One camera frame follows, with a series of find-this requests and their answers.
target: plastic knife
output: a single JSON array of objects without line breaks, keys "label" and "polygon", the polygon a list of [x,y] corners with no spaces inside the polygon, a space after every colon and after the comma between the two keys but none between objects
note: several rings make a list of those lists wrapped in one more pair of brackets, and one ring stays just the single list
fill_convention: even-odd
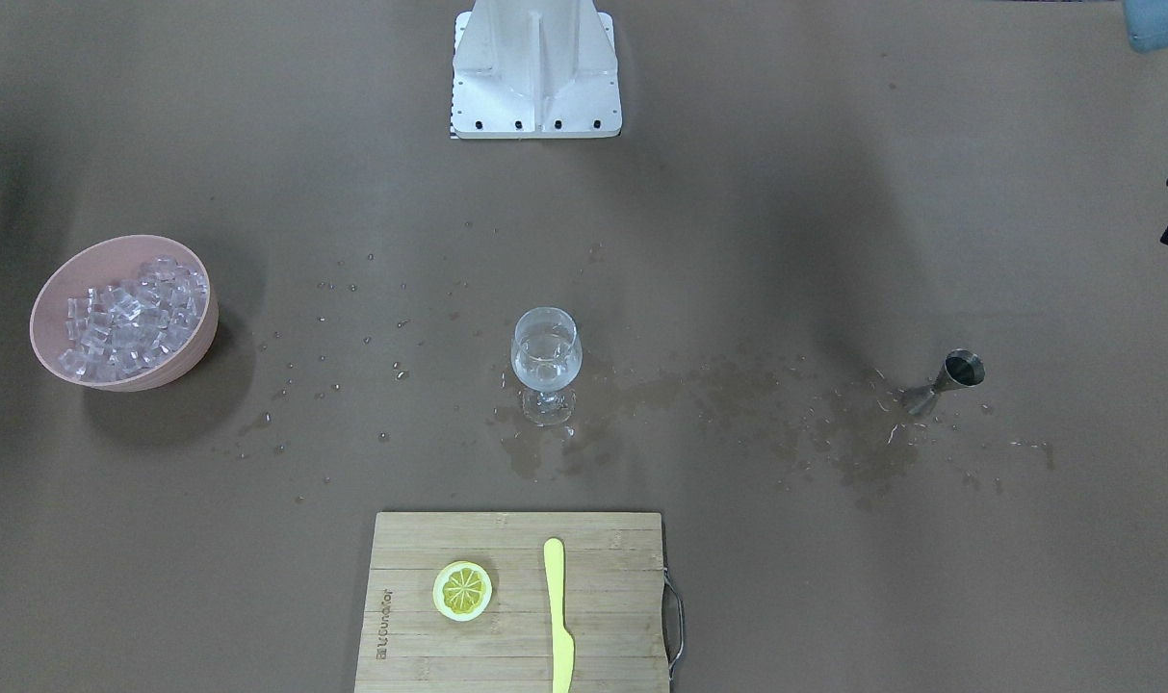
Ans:
[{"label": "plastic knife", "polygon": [[554,637],[554,693],[571,689],[575,675],[575,639],[562,617],[562,596],[566,591],[566,552],[562,540],[545,541],[545,587],[549,589],[549,628]]}]

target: metal handle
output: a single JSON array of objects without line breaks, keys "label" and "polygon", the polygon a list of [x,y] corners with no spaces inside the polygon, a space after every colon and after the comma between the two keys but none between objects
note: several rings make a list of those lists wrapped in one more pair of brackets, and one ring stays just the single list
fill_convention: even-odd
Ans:
[{"label": "metal handle", "polygon": [[677,653],[673,654],[673,659],[668,661],[668,681],[673,684],[673,670],[677,667],[686,654],[686,609],[682,609],[682,596],[679,595],[676,584],[673,584],[673,578],[668,575],[668,566],[665,566],[665,587],[668,588],[673,595],[673,602],[677,605]]}]

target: lemon slice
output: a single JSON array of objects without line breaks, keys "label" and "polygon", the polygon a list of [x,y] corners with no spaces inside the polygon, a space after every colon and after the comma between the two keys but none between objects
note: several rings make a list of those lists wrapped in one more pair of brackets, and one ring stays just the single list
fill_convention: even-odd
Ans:
[{"label": "lemon slice", "polygon": [[433,581],[433,605],[450,619],[473,619],[494,596],[491,576],[477,563],[456,561],[438,571]]}]

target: jigger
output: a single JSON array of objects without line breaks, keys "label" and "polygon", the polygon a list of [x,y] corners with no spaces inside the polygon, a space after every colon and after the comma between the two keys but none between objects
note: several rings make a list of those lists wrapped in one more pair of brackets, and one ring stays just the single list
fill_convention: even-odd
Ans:
[{"label": "jigger", "polygon": [[923,417],[934,410],[934,404],[939,403],[939,395],[944,391],[966,389],[981,384],[983,380],[985,366],[979,355],[968,349],[957,349],[944,359],[944,368],[939,368],[934,382],[906,390],[901,403],[910,416]]}]

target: cutting board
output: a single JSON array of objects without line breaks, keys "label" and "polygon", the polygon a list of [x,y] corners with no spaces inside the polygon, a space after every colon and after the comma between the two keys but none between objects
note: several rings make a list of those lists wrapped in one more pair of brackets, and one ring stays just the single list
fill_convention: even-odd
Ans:
[{"label": "cutting board", "polygon": [[[356,693],[549,693],[552,645],[543,545],[566,549],[571,693],[667,693],[659,513],[380,513]],[[434,610],[438,570],[484,567],[485,614]]]}]

